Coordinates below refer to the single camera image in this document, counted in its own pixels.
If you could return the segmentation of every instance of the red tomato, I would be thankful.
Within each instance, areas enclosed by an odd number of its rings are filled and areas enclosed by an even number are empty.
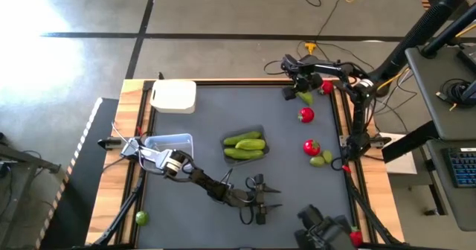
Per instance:
[[[322,82],[322,86],[321,86],[321,89],[319,91],[319,93],[321,94],[330,94],[330,92],[332,92],[332,90],[334,90],[334,85],[328,81],[328,80],[325,80]]]
[[[350,233],[350,240],[352,241],[354,247],[359,247],[364,242],[362,233],[360,231],[352,231]]]
[[[303,123],[309,123],[314,119],[314,112],[311,108],[302,108],[299,111],[299,116],[297,118],[299,118],[299,121]]]
[[[316,156],[321,151],[321,146],[317,141],[309,139],[308,141],[304,142],[303,150],[310,156]]]

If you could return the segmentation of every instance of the table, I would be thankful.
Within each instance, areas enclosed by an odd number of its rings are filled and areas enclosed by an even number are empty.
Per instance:
[[[383,150],[386,161],[394,160],[432,138],[448,141],[476,140],[476,125],[471,124],[476,117],[476,110],[454,109],[450,112],[451,105],[435,95],[447,80],[460,78],[472,82],[476,79],[476,73],[457,58],[458,51],[458,48],[441,48],[433,59],[424,58],[418,48],[405,51],[432,121],[386,147]]]
[[[426,145],[458,227],[463,231],[476,231],[476,208],[473,206],[476,204],[476,189],[454,187],[441,154],[441,150],[448,147],[473,147],[476,141],[443,142],[432,139],[427,141]]]
[[[458,226],[464,231],[476,231],[476,210],[473,206],[468,206],[476,199],[475,190],[453,187],[441,154],[442,148],[476,145],[476,126],[472,124],[476,117],[476,110],[456,108],[450,112],[451,105],[441,101],[435,95],[447,80],[460,78],[473,81],[476,79],[476,74],[457,58],[458,51],[458,48],[441,48],[433,59],[424,58],[418,48],[409,48],[405,51],[432,121],[385,147],[382,152],[385,161],[391,161],[426,143],[431,155],[430,165],[427,165],[428,170],[430,173],[432,170],[437,171]],[[432,182],[431,193],[437,205],[437,211],[439,214],[446,214],[444,201],[433,177]]]
[[[223,80],[208,80],[209,82],[220,82]],[[263,80],[263,79],[238,79],[231,80],[237,84],[246,83],[289,83],[287,79],[278,80]],[[115,123],[116,127],[124,136],[133,136],[135,134],[138,110],[141,103],[142,89],[144,86],[144,80],[126,80],[123,85],[123,89],[120,95],[118,112],[116,114]],[[339,93],[335,95],[338,101],[339,118],[342,123],[346,123],[344,116],[344,103],[342,102]],[[142,113],[144,119],[141,122],[142,129],[147,129],[150,117],[150,105],[148,98],[146,99],[146,109]],[[370,125],[370,128],[375,132],[374,125]],[[342,124],[341,131],[346,134],[347,126]],[[112,163],[115,159],[119,158],[119,150],[113,150],[108,152],[106,156],[105,165]],[[375,157],[381,157],[379,150],[372,149],[368,152],[369,155]],[[385,164],[381,161],[372,160],[369,158],[362,159],[362,168],[364,171],[366,186],[368,189],[368,197],[373,210],[376,215],[384,223],[384,225],[392,232],[392,234],[403,240],[402,229],[400,227],[398,214],[393,201],[393,194],[390,189],[390,183],[388,181]],[[100,187],[97,193],[97,199],[94,206],[93,216],[91,218],[91,224],[89,233],[86,239],[87,243],[94,242],[103,231],[109,226],[112,219],[115,217],[120,203],[123,197],[123,190],[126,181],[128,164],[126,162],[115,165],[108,169],[108,173],[104,173],[101,178]],[[138,169],[135,169],[134,177],[138,174]],[[364,236],[369,238],[369,233],[366,231],[366,222],[360,210],[359,223],[363,229]],[[134,234],[131,234],[132,229],[132,216],[133,210],[131,210],[126,218],[124,229],[120,238],[117,238],[117,242],[129,242],[132,240],[135,242]]]

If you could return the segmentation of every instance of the black metal frame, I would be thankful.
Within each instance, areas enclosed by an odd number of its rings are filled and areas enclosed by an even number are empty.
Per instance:
[[[426,141],[430,139],[438,139],[439,137],[440,135],[438,135],[434,122],[429,121],[428,123],[416,128],[414,131],[409,132],[398,141],[383,148],[382,155],[387,163],[415,150],[417,147],[422,146]]]
[[[352,116],[350,114],[350,107],[349,107],[349,101],[347,99],[347,93],[340,90],[341,92],[341,98],[342,98],[342,104],[344,107],[344,114],[345,114],[345,119],[346,119],[346,125],[348,130],[352,129]],[[362,163],[359,161],[354,162],[356,166],[356,173],[357,173],[357,179],[358,179],[358,188],[360,194],[363,196],[364,201],[370,205],[370,200],[369,200],[369,194],[367,192],[367,186],[365,184],[365,177],[364,177],[364,169],[362,168]],[[369,219],[365,219],[367,223],[367,227],[369,229],[369,238],[371,243],[377,243],[377,236],[376,236],[376,231],[373,228],[372,224],[370,223]]]
[[[433,197],[435,209],[428,210],[423,213],[426,216],[433,216],[433,215],[445,216],[448,214],[448,209],[445,206],[443,195],[438,189],[437,180],[435,179],[433,175],[433,171],[435,171],[433,161],[431,159],[426,160],[425,166],[426,166],[426,169],[428,170],[428,173],[430,174],[431,184],[428,187],[430,188],[431,196]]]
[[[38,158],[28,153],[23,153],[18,150],[14,150],[3,144],[0,144],[0,157],[4,157],[8,160],[18,161],[22,163],[35,164],[38,167],[50,170],[51,173],[58,173],[61,168],[61,164],[53,164],[49,161],[43,160],[42,158]]]
[[[290,86],[292,84],[292,81],[288,80],[199,80],[196,81],[197,86]],[[141,105],[139,108],[139,114],[138,114],[138,126],[141,126],[143,123],[143,118],[144,118],[144,110],[147,105],[147,92],[150,90],[151,87],[151,81],[144,81],[144,88],[142,91],[142,97],[141,97]],[[331,105],[332,105],[332,114],[335,120],[335,126],[336,126],[336,131],[337,131],[337,141],[340,145],[340,135],[342,135],[342,128],[341,128],[341,122],[339,118],[339,112],[338,112],[338,107],[337,107],[337,100],[335,93],[332,92],[332,94],[329,96]],[[343,103],[344,105],[344,111],[349,112],[349,106],[348,103]],[[350,113],[346,113],[346,121],[349,122],[350,118]],[[154,127],[154,122],[155,122],[155,110],[151,109],[150,115],[149,115],[149,124],[147,127],[147,132],[152,132],[153,127]],[[363,173],[362,170],[360,169],[360,172],[356,170],[357,172],[357,178],[359,181],[359,186],[361,188],[361,193],[365,194],[365,199],[366,202],[368,203],[368,195],[367,195],[367,188],[365,186],[365,180],[363,179]],[[126,186],[124,188],[124,193],[123,196],[127,197],[130,193],[130,188],[132,186],[132,175],[134,173],[134,165],[130,165],[128,170],[127,170],[127,179],[130,179],[130,182],[128,184],[128,181],[126,181]],[[348,176],[344,174],[344,180],[345,180],[345,185],[348,193],[348,198],[349,198],[349,205],[350,205],[350,215],[352,217],[351,221],[352,224],[360,228],[360,223],[358,221],[358,214],[356,210],[356,201],[354,198],[351,197],[349,194],[349,189],[350,187],[350,182]],[[139,193],[138,199],[136,200],[135,206],[134,206],[134,212],[136,213],[139,208],[141,207],[142,204],[142,194],[143,192]],[[369,227],[369,234],[374,234],[375,235],[375,230],[371,229],[370,230],[370,223],[367,221],[367,227]],[[121,240],[123,237],[123,228],[120,228],[118,232],[116,233],[116,239],[115,239],[115,244],[121,244]],[[131,234],[129,235],[129,242],[128,244],[136,245],[137,243],[137,238],[138,238],[138,227],[137,224],[134,222],[132,224],[132,229],[131,229]]]

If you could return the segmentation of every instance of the white container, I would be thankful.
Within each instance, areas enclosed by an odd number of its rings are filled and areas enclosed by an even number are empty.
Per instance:
[[[196,83],[187,80],[156,80],[150,104],[162,113],[195,112]]]

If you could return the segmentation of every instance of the green cucumber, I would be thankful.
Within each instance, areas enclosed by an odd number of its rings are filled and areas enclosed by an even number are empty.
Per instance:
[[[243,139],[237,143],[235,148],[241,150],[262,150],[266,146],[266,142],[263,139]]]
[[[261,137],[261,132],[258,132],[258,131],[252,131],[252,132],[247,132],[245,134],[241,134],[241,135],[236,135],[234,137],[230,137],[230,138],[225,138],[225,140],[223,141],[223,144],[225,146],[234,146],[236,145],[238,142],[242,141],[243,139],[248,139],[248,138],[260,138]]]
[[[223,152],[225,153],[226,156],[235,158],[238,160],[250,160],[250,159],[264,156],[264,152],[262,150],[241,150],[241,149],[228,148],[228,149],[224,149]]]

